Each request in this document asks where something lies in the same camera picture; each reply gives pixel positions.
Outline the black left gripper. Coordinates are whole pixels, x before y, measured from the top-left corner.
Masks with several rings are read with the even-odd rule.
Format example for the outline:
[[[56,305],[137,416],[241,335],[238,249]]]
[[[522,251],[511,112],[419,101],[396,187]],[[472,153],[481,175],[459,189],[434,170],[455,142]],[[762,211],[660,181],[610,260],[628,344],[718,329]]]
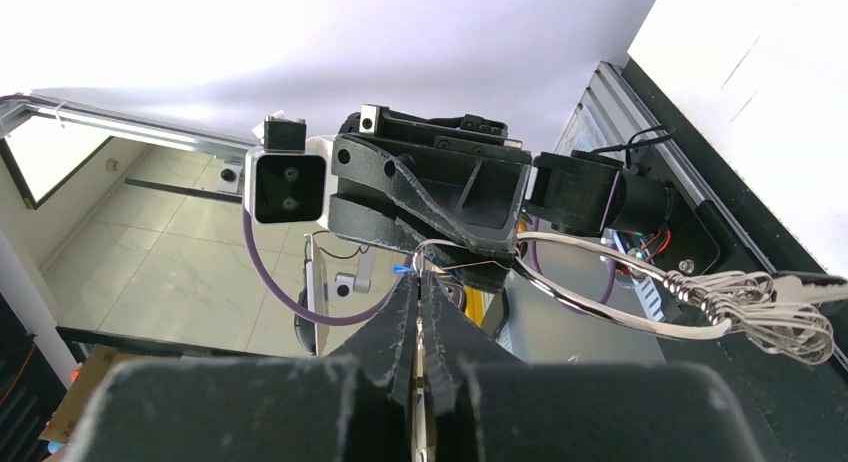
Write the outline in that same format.
[[[385,106],[350,114],[333,142],[328,229],[425,260],[488,293],[505,285],[532,157],[502,122],[421,118]],[[449,246],[445,242],[456,243]]]

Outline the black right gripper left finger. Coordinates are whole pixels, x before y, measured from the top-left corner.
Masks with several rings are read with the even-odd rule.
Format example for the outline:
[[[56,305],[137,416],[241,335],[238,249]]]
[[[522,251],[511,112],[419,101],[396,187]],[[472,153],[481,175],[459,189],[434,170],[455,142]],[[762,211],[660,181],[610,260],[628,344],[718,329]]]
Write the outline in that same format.
[[[353,356],[365,376],[399,406],[410,404],[416,349],[419,279],[401,276],[379,312],[331,354]]]

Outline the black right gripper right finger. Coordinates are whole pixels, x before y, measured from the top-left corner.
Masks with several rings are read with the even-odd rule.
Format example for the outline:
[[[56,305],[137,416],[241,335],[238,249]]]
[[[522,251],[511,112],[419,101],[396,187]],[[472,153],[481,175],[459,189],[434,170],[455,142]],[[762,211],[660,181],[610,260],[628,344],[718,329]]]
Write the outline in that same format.
[[[526,365],[467,318],[448,298],[445,285],[434,273],[421,277],[421,321],[425,375],[436,413],[455,410],[470,369]]]

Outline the silver keyring with clips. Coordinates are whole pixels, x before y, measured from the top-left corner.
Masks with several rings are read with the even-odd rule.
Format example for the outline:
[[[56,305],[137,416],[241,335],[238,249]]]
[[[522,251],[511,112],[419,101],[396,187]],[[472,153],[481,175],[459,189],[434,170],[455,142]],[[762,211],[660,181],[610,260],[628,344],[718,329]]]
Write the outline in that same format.
[[[625,268],[641,314],[614,309],[544,276],[521,259],[521,246],[532,242],[581,249],[613,269]],[[422,272],[428,263],[455,273],[484,267],[514,272],[565,307],[621,327],[674,340],[707,341],[740,334],[767,354],[807,365],[822,364],[836,352],[835,329],[824,311],[847,300],[847,281],[839,276],[742,270],[689,275],[658,268],[619,247],[539,231],[518,234],[496,256],[474,254],[446,240],[425,240],[414,252],[413,267]]]

